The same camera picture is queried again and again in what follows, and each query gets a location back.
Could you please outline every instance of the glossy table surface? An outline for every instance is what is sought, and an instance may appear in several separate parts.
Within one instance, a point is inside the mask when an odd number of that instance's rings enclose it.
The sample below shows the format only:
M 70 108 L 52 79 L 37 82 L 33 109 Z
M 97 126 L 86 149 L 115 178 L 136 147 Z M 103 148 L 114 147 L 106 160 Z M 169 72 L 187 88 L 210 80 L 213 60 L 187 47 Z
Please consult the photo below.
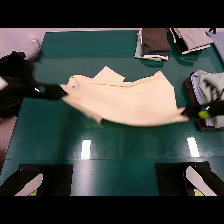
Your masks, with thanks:
M 160 70 L 175 87 L 177 106 L 183 107 L 190 103 L 184 81 L 191 72 L 223 72 L 213 46 L 199 56 L 180 56 L 169 37 L 169 60 L 153 62 L 133 57 L 136 40 L 137 31 L 47 33 L 36 80 L 62 84 L 74 74 L 94 77 L 108 66 L 125 76 L 125 81 L 135 81 Z M 191 158 L 189 137 L 195 138 L 202 158 Z M 88 161 L 81 158 L 83 140 L 91 140 Z M 72 195 L 158 195 L 155 162 L 208 160 L 219 164 L 211 168 L 222 176 L 223 145 L 222 130 L 197 131 L 194 121 L 144 128 L 109 121 L 99 125 L 62 100 L 25 99 L 0 183 L 19 163 L 73 163 Z M 85 180 L 78 185 L 77 176 L 85 170 L 93 172 L 86 171 Z

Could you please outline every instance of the table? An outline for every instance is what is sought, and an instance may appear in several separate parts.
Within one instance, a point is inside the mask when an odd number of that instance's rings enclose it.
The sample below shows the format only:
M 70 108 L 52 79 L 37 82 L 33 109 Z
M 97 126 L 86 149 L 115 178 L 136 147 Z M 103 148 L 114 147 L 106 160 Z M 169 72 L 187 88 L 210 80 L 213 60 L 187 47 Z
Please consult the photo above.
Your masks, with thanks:
M 46 33 L 36 80 L 62 84 L 74 74 L 94 77 L 108 66 L 125 81 L 135 81 L 160 70 L 183 107 L 190 103 L 184 81 L 192 71 L 224 70 L 213 46 L 189 63 L 169 37 L 169 60 L 153 62 L 133 57 L 136 40 L 135 30 Z M 192 158 L 189 137 L 197 142 L 199 158 Z M 83 140 L 91 140 L 90 160 L 81 159 Z M 156 162 L 207 160 L 224 180 L 223 144 L 223 131 L 197 131 L 194 121 L 161 127 L 98 125 L 62 100 L 24 99 L 0 184 L 22 163 L 73 163 L 72 195 L 158 195 Z

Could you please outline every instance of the brown folded cloth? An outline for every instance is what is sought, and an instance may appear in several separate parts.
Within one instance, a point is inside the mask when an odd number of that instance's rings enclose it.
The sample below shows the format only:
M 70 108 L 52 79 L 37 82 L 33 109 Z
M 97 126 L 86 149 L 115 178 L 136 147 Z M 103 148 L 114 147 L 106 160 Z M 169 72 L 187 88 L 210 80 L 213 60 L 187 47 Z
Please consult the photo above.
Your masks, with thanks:
M 171 51 L 167 40 L 167 28 L 142 28 L 144 52 Z
M 185 80 L 185 85 L 186 85 L 187 93 L 188 93 L 191 103 L 193 105 L 198 105 L 199 103 L 194 94 L 194 89 L 193 89 L 190 77 Z M 207 126 L 204 119 L 196 120 L 195 123 L 196 123 L 196 127 L 199 130 L 219 130 L 219 129 L 224 130 L 224 128 L 215 128 L 215 127 Z

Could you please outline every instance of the cream cloth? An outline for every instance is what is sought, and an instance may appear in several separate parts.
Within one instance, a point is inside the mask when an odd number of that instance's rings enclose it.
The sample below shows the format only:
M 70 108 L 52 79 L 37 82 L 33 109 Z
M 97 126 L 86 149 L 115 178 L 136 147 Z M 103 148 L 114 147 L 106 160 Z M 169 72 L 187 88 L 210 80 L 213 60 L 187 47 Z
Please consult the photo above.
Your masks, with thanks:
M 184 108 L 177 109 L 174 87 L 161 71 L 135 82 L 121 81 L 123 76 L 108 67 L 100 73 L 97 80 L 82 75 L 70 77 L 67 85 L 61 85 L 68 93 L 63 100 L 99 123 L 106 119 L 157 126 L 188 120 L 180 115 Z

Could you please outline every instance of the floor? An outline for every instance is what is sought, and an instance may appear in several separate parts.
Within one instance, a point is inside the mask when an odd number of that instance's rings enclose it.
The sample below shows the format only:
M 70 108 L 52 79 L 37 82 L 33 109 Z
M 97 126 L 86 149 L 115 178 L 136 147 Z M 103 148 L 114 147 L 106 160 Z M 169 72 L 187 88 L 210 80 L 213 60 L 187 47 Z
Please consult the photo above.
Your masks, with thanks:
M 224 28 L 217 28 L 217 31 L 224 32 Z M 15 123 L 16 117 L 7 119 L 0 118 L 0 173 L 7 153 L 8 145 L 14 130 Z

